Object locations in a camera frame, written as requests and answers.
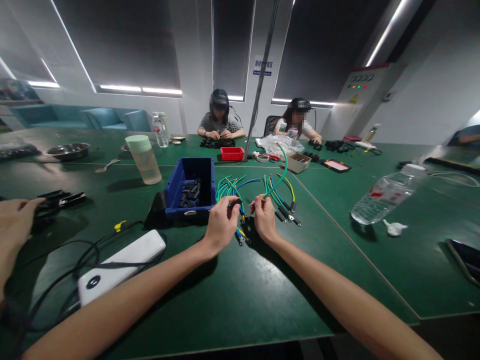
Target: window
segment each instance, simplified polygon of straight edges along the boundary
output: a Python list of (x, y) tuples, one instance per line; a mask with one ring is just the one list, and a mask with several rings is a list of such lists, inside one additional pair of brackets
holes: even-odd
[(335, 103), (388, 4), (296, 0), (273, 97)]
[(168, 0), (52, 0), (95, 89), (179, 97)]
[(13, 79), (32, 86), (59, 87), (5, 1), (0, 1), (0, 34), (0, 63)]
[(213, 88), (243, 101), (247, 86), (254, 0), (213, 0)]

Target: smartphone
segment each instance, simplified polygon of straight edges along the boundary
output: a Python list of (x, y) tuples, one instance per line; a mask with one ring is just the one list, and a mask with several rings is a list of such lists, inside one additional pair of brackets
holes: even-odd
[(480, 250), (453, 239), (446, 244), (466, 278), (480, 287)]

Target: spoon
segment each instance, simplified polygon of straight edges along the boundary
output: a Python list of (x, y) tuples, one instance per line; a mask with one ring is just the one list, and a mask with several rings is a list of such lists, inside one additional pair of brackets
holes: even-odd
[(96, 173), (104, 173), (107, 171), (107, 169), (109, 168), (110, 165), (112, 164), (115, 164), (115, 163), (118, 163), (120, 160), (122, 159), (113, 159), (112, 161), (110, 161), (107, 165), (105, 165), (105, 167), (101, 167), (101, 168), (98, 168), (97, 170), (95, 170)]

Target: small cardboard box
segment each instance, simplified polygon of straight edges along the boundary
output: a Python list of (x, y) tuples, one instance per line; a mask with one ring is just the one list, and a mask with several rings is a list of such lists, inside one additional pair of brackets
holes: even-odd
[(311, 161), (311, 157), (295, 153), (288, 157), (288, 169), (296, 174), (300, 174), (303, 170), (309, 167)]

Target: floor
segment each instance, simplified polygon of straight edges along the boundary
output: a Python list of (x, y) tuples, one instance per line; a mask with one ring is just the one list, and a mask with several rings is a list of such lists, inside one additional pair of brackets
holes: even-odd
[[(444, 360), (477, 360), (480, 354), (480, 315), (423, 321), (413, 328)], [(330, 338), (213, 351), (169, 357), (171, 360), (216, 359), (275, 360), (375, 360), (350, 334)]]

